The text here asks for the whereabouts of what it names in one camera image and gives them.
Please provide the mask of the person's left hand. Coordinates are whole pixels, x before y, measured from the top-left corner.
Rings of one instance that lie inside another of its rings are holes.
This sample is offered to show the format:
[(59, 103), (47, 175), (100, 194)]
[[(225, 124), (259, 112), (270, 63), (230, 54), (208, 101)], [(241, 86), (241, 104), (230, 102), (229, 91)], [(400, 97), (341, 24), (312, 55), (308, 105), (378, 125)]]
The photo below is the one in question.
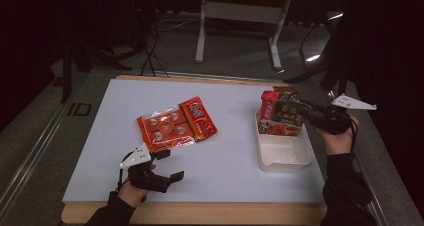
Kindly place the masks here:
[(137, 188), (129, 180), (125, 180), (118, 190), (117, 196), (132, 208), (137, 208), (148, 193), (149, 190)]

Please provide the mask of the black metal stand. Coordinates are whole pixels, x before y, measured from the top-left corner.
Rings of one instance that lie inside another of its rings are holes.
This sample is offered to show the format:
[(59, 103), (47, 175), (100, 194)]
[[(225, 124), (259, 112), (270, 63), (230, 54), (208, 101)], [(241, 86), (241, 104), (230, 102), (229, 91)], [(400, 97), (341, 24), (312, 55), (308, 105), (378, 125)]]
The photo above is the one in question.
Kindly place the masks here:
[(92, 65), (89, 55), (93, 55), (115, 69), (130, 70), (130, 67), (122, 65), (92, 44), (68, 35), (63, 39), (62, 44), (62, 75), (57, 77), (53, 83), (54, 86), (62, 88), (61, 103), (65, 103), (72, 93), (72, 65), (75, 65), (81, 72), (91, 71)]

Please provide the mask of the white table mat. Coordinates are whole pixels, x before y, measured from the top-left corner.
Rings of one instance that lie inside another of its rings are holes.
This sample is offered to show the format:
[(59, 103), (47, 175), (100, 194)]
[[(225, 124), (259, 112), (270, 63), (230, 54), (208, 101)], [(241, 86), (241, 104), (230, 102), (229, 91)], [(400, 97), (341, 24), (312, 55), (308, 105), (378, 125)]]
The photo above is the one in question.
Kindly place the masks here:
[(323, 179), (316, 162), (294, 173), (259, 166), (255, 114), (263, 87), (144, 80), (110, 81), (64, 202), (99, 202), (117, 186), (124, 156), (142, 143), (139, 116), (195, 96), (215, 123), (205, 141), (172, 150), (157, 161), (156, 174), (182, 171), (183, 180), (150, 202), (320, 202)]

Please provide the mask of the person's right hand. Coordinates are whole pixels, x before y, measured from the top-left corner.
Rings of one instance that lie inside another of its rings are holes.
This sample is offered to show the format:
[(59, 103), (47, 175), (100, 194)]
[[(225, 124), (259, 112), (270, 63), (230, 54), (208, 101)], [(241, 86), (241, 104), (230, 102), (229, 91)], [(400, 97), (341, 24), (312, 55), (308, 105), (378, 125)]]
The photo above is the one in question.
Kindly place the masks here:
[(356, 142), (359, 121), (355, 116), (350, 115), (350, 122), (350, 128), (338, 135), (333, 135), (316, 128), (316, 131), (323, 140), (327, 155), (347, 154), (352, 152), (352, 147)]

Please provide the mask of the white metal desk frame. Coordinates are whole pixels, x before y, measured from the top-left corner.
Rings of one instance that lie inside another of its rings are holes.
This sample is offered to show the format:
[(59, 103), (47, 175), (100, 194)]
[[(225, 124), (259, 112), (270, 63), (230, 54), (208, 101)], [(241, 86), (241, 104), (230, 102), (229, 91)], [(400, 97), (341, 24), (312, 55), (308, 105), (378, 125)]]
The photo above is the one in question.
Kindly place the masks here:
[(206, 40), (205, 23), (207, 18), (267, 23), (276, 26), (274, 35), (268, 38), (272, 65), (275, 70), (283, 72), (284, 69), (281, 64), (277, 43), (288, 15), (291, 1), (284, 0), (281, 7), (267, 7), (201, 0), (200, 27), (195, 61), (202, 63), (204, 59)]

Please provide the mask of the white plastic tray container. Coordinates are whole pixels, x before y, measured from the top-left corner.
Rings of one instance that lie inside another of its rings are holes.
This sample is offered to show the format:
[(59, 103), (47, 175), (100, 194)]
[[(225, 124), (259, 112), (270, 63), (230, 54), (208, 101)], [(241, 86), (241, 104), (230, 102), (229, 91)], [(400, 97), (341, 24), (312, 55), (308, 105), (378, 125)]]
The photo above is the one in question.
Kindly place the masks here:
[(297, 136), (261, 134), (256, 131), (259, 165), (266, 172), (297, 172), (312, 162), (306, 128)]

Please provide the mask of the black floor socket box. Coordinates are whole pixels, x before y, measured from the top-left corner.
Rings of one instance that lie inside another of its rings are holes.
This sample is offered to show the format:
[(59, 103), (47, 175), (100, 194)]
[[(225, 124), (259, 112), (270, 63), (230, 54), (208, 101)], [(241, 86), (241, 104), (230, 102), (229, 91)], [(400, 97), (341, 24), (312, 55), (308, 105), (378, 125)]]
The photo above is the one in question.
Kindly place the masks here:
[(73, 103), (68, 110), (68, 116), (88, 116), (91, 112), (92, 105), (86, 103)]

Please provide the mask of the black chair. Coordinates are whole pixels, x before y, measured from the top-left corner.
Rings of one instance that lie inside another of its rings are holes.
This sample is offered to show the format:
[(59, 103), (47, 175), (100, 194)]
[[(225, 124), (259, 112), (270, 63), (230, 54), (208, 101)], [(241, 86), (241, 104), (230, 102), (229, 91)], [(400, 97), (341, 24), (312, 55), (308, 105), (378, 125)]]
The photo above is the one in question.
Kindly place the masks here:
[(342, 17), (342, 11), (325, 11), (320, 23), (308, 31), (298, 48), (305, 71), (287, 79), (288, 83), (300, 83), (321, 75), (322, 90), (328, 93), (336, 90), (336, 95), (346, 91), (347, 69), (331, 55), (332, 36)]

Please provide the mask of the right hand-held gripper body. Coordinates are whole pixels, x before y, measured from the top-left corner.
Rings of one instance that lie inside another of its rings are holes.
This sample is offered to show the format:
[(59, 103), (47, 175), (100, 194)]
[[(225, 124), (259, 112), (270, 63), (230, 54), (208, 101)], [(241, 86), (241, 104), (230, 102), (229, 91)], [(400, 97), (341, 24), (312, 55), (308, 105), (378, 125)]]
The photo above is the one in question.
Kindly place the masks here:
[(377, 106), (342, 94), (329, 106), (312, 105), (308, 111), (308, 121), (312, 126), (332, 135), (342, 134), (352, 126), (347, 109), (376, 110)]

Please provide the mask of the black red seasoning packet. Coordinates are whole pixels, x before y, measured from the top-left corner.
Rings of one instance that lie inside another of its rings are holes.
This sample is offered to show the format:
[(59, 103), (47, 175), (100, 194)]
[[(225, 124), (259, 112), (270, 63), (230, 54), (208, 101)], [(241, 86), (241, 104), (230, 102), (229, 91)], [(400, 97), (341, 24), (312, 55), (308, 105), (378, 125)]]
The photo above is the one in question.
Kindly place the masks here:
[(297, 95), (264, 91), (257, 124), (260, 134), (296, 137), (305, 122)]

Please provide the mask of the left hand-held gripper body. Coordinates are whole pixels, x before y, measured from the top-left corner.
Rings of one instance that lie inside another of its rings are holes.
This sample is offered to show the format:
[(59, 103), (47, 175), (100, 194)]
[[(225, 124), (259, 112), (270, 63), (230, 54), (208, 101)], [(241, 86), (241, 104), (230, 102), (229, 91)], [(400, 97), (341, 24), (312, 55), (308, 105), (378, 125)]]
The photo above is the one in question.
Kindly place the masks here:
[(120, 181), (119, 185), (123, 184), (123, 170), (127, 169), (128, 179), (131, 184), (140, 189), (147, 189), (155, 192), (165, 193), (168, 187), (172, 184), (170, 177), (156, 175), (152, 171), (152, 163), (149, 149), (145, 144), (142, 144), (134, 151), (128, 153), (121, 161)]

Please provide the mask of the orange red seasoning packet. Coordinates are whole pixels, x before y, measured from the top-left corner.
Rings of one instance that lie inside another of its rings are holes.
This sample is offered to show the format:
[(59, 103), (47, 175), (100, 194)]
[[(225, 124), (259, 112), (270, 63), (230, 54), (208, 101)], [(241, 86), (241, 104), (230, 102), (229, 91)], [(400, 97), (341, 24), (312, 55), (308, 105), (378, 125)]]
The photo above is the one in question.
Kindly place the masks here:
[(196, 141), (204, 141), (218, 132), (200, 97), (193, 97), (179, 104)]

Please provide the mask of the orange clear snack packet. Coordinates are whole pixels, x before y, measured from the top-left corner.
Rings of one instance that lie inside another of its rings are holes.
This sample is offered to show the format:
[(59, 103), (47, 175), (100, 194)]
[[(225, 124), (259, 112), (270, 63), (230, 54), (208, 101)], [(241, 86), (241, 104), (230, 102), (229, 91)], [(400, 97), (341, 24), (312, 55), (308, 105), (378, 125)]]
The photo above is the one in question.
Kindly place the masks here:
[(179, 107), (140, 116), (137, 122), (150, 152), (195, 143), (194, 132)]

